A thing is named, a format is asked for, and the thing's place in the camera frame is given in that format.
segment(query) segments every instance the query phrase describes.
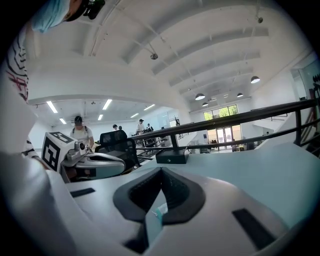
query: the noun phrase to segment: black rubber pad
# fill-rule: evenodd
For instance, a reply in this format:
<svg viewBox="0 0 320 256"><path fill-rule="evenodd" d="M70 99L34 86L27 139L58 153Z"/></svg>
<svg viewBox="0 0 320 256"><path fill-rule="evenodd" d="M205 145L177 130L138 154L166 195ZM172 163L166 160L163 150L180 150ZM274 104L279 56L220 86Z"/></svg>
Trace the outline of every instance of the black rubber pad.
<svg viewBox="0 0 320 256"><path fill-rule="evenodd" d="M232 214L258 250L262 250L276 240L247 209L235 210Z"/></svg>
<svg viewBox="0 0 320 256"><path fill-rule="evenodd" d="M87 195L87 194L90 194L93 192L95 192L95 190L90 187L90 188L72 191L72 192L70 192L70 194L73 198L77 198L77 197L81 197L81 196L84 196L84 195Z"/></svg>

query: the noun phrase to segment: desk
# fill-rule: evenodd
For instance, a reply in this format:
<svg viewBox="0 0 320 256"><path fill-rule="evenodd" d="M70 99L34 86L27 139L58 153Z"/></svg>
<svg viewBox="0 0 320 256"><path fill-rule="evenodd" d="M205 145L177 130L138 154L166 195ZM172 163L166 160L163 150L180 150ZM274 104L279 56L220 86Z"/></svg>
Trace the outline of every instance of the desk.
<svg viewBox="0 0 320 256"><path fill-rule="evenodd" d="M229 182L273 210L289 228L310 215L320 192L320 159L293 143L191 154L187 164L157 164L154 159L133 173L161 166Z"/></svg>

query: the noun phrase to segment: man with cap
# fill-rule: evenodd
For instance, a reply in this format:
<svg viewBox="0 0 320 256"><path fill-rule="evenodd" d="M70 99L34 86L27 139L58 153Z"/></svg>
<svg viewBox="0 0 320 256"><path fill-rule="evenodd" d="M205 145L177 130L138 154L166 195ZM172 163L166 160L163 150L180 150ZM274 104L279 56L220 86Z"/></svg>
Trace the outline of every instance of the man with cap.
<svg viewBox="0 0 320 256"><path fill-rule="evenodd" d="M142 120L142 119L139 120L138 126L136 128L136 132L138 134L143 134L144 133L145 126L143 125L143 122L144 122L144 120Z"/></svg>
<svg viewBox="0 0 320 256"><path fill-rule="evenodd" d="M91 129L83 125L82 117L79 115L74 119L74 128L70 132L70 137L89 145L91 149L95 143Z"/></svg>

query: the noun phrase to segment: office chair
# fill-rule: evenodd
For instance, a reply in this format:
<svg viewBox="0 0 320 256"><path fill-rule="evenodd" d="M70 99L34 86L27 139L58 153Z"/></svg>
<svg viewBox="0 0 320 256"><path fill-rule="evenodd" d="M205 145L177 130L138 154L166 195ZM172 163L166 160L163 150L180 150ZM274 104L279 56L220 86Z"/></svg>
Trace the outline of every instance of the office chair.
<svg viewBox="0 0 320 256"><path fill-rule="evenodd" d="M122 159L125 162L125 170L128 171L135 165L140 167L137 157L136 144L132 138L122 130L102 133L101 145L95 148L96 153L103 153Z"/></svg>
<svg viewBox="0 0 320 256"><path fill-rule="evenodd" d="M123 130L115 130L100 134L100 145L109 144L115 141L124 140L127 134Z"/></svg>

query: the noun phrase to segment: green tree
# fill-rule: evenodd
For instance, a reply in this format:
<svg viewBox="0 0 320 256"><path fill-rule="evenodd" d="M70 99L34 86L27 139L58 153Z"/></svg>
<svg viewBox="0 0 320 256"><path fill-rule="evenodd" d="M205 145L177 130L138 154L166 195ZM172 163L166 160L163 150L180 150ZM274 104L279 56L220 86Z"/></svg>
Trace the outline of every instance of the green tree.
<svg viewBox="0 0 320 256"><path fill-rule="evenodd" d="M219 109L219 117L223 118L223 117L227 117L229 116L229 111L228 111L228 107L223 107Z"/></svg>
<svg viewBox="0 0 320 256"><path fill-rule="evenodd" d="M238 114L237 105L229 106L230 116Z"/></svg>
<svg viewBox="0 0 320 256"><path fill-rule="evenodd" d="M204 112L203 114L204 114L204 120L206 120L206 121L214 119L213 116L212 116L212 111Z"/></svg>

